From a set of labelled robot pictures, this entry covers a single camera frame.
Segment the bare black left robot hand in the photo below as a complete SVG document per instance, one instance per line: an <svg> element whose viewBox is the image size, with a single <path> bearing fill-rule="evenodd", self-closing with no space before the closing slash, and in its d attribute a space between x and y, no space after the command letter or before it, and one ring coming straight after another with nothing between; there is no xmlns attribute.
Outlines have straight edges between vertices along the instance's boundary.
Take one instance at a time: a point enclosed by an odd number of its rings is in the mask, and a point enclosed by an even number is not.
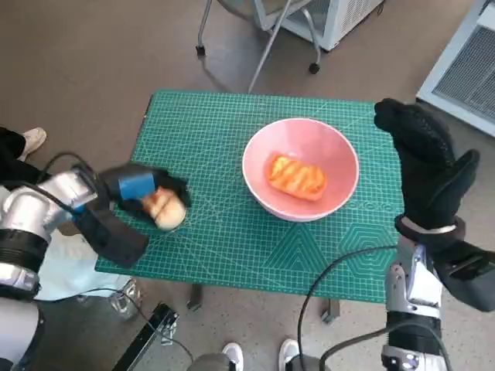
<svg viewBox="0 0 495 371"><path fill-rule="evenodd" d="M120 209L148 223L152 215L144 199L156 198L160 189L171 191L186 209L191 206L187 181L164 168L128 162L101 172L99 179Z"/></svg>

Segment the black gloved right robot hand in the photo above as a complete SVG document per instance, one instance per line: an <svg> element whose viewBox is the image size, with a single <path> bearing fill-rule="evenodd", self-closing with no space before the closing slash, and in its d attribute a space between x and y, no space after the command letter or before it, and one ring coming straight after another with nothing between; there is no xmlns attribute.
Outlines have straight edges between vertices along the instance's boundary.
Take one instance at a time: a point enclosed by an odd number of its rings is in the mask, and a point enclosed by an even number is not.
<svg viewBox="0 0 495 371"><path fill-rule="evenodd" d="M400 159L404 216L425 230L454 225L480 153L470 149L457 158L446 126L416 104L385 98L374 111L375 125L392 137Z"/></svg>

